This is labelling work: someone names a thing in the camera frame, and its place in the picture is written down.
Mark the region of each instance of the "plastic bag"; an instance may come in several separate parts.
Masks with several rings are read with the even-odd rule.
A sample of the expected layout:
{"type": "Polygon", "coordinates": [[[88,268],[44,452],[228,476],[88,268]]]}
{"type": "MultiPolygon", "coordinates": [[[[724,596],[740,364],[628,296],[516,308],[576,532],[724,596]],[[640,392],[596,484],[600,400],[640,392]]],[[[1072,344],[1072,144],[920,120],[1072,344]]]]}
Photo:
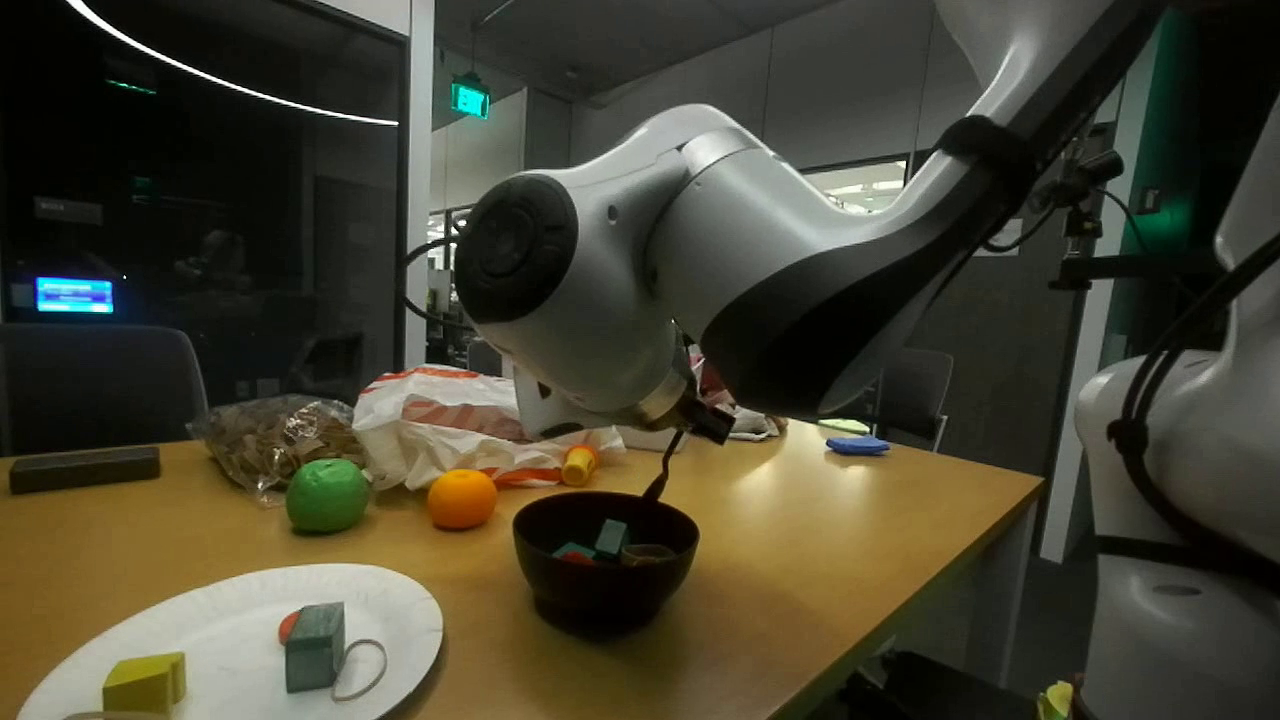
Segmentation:
{"type": "Polygon", "coordinates": [[[356,400],[352,428],[376,488],[424,488],[448,468],[480,468],[496,484],[560,484],[572,444],[592,444],[600,460],[624,452],[616,428],[528,440],[516,384],[452,364],[372,380],[356,400]]]}
{"type": "Polygon", "coordinates": [[[316,396],[260,396],[220,404],[192,424],[220,472],[252,492],[284,492],[300,464],[348,456],[364,468],[364,448],[352,432],[352,408],[316,396]]]}

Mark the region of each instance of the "small plate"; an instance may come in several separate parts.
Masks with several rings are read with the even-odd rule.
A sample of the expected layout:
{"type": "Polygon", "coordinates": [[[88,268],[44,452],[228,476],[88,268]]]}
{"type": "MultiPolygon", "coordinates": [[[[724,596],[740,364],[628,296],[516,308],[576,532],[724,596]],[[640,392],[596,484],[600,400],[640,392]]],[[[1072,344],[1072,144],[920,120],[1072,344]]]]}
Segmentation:
{"type": "Polygon", "coordinates": [[[444,644],[444,616],[436,596],[388,568],[372,564],[296,564],[248,572],[220,584],[192,588],[152,604],[116,628],[76,648],[52,668],[20,708],[24,720],[100,712],[100,684],[124,656],[184,652],[188,696],[180,720],[204,716],[264,716],[264,720],[348,720],[392,712],[436,664],[444,644]],[[284,648],[276,640],[280,616],[300,604],[344,604],[348,648],[376,640],[384,648],[384,676],[376,648],[360,644],[344,668],[344,688],[364,688],[356,700],[320,692],[284,692],[284,648]]]}

